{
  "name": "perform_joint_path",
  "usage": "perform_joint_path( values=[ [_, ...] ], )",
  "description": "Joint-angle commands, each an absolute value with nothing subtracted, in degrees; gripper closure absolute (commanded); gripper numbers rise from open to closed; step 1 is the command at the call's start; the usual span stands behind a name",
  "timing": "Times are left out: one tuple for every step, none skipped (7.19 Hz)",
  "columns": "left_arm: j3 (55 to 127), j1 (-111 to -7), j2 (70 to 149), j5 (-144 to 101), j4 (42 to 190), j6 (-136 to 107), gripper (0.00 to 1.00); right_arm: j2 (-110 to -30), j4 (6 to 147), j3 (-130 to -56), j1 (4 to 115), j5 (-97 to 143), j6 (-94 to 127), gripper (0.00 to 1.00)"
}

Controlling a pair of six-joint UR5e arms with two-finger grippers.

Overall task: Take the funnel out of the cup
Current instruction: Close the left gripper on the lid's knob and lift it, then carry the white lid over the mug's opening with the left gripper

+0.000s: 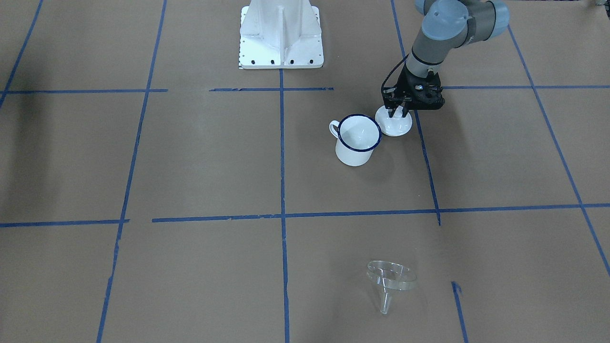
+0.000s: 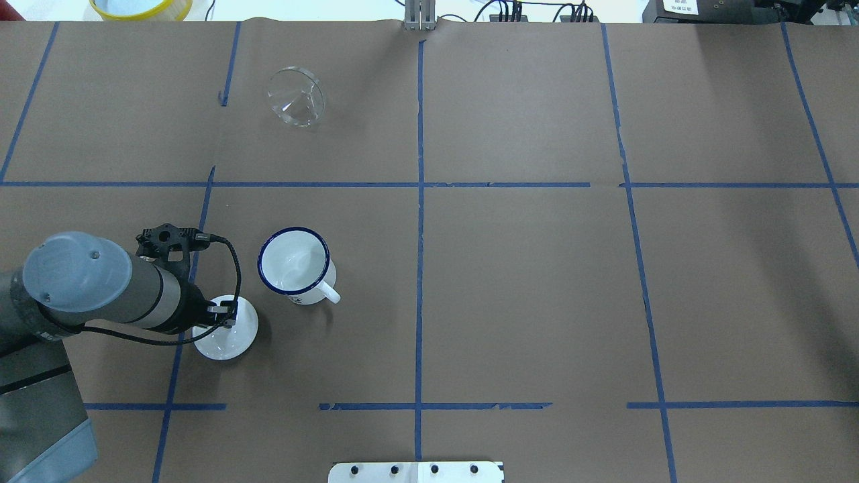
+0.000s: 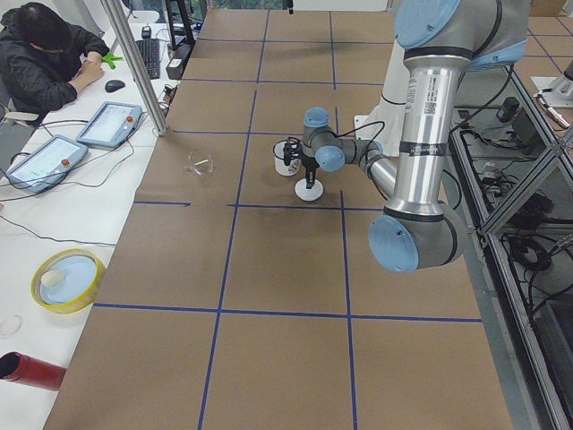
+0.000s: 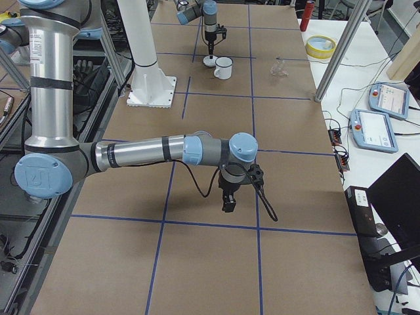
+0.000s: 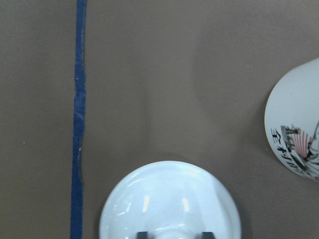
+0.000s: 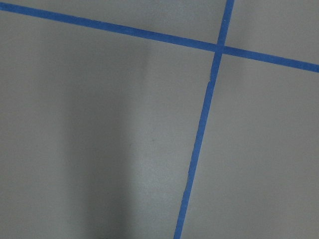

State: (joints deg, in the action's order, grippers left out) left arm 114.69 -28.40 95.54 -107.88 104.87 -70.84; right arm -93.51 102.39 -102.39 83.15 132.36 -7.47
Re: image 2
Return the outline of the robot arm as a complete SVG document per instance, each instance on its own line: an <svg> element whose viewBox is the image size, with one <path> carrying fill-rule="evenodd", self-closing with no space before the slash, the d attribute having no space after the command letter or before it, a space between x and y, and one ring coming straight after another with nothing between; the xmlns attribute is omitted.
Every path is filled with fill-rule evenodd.
<svg viewBox="0 0 859 483"><path fill-rule="evenodd" d="M191 254L224 237L165 223L137 235L129 254L110 239L81 231L55 233L15 271L2 274L2 481L68 482L94 465L95 432L64 340L82 333L172 347L94 327L93 321L203 336L233 326L242 287L223 302L206 299L191 281Z"/></svg>

